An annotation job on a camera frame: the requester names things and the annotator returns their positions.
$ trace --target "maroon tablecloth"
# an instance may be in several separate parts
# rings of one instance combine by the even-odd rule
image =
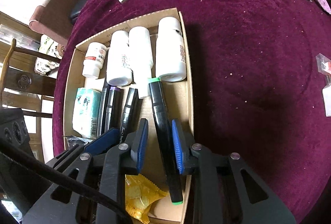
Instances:
[[[307,0],[89,0],[60,64],[53,110],[63,150],[63,102],[74,47],[112,25],[177,7],[192,65],[194,134],[213,152],[239,152],[300,222],[330,173],[331,121],[315,56],[331,57],[331,18]]]

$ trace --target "brown armchair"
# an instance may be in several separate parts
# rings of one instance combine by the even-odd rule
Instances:
[[[30,18],[29,27],[64,47],[72,31],[70,13],[78,0],[43,0]]]

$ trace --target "yellow plastic package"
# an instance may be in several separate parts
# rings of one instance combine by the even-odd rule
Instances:
[[[125,209],[143,224],[149,223],[151,204],[167,195],[141,174],[125,175]]]

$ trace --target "white bottle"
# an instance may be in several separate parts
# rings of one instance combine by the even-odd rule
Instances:
[[[165,17],[158,23],[155,76],[169,82],[186,78],[184,40],[180,22],[174,17]]]
[[[106,80],[112,86],[126,86],[132,82],[129,34],[126,31],[116,31],[112,35],[108,51]]]
[[[133,79],[137,84],[139,99],[150,95],[148,80],[152,78],[153,55],[147,28],[134,27],[129,32],[130,63]]]
[[[104,44],[98,42],[92,42],[87,49],[83,76],[88,78],[97,79],[100,74],[100,69],[103,66],[107,53],[107,47]]]

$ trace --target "wooden chair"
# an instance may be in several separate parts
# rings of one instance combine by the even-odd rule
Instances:
[[[11,47],[7,53],[2,66],[0,77],[0,108],[2,107],[2,94],[4,88],[8,88],[20,92],[34,93],[44,96],[54,96],[56,79],[52,77],[42,76],[39,74],[31,74],[9,67],[10,58],[14,52],[24,53],[38,58],[46,59],[56,63],[60,63],[60,59],[52,57],[40,52],[21,48],[16,46],[16,39],[12,40]],[[52,118],[51,113],[32,112],[23,110],[25,116]]]

